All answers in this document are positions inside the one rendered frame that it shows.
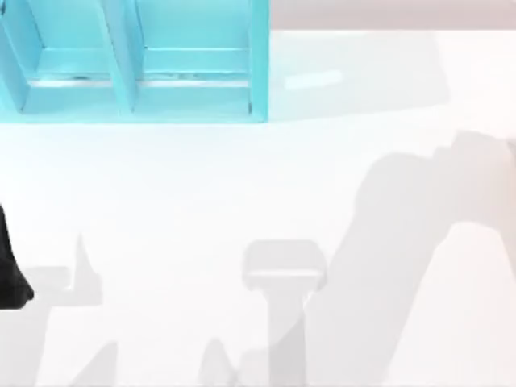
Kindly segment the light blue rack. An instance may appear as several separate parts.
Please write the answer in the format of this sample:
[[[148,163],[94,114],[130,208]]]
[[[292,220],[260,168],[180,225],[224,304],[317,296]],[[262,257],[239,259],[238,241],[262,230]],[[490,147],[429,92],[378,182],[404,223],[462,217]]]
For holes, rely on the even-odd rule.
[[[0,123],[263,123],[271,0],[0,0]]]

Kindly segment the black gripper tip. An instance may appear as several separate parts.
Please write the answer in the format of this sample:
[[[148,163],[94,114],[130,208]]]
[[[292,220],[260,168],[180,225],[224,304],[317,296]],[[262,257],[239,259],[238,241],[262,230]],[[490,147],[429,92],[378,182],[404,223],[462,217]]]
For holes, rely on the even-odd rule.
[[[35,296],[15,259],[3,207],[0,205],[0,310],[22,309]]]

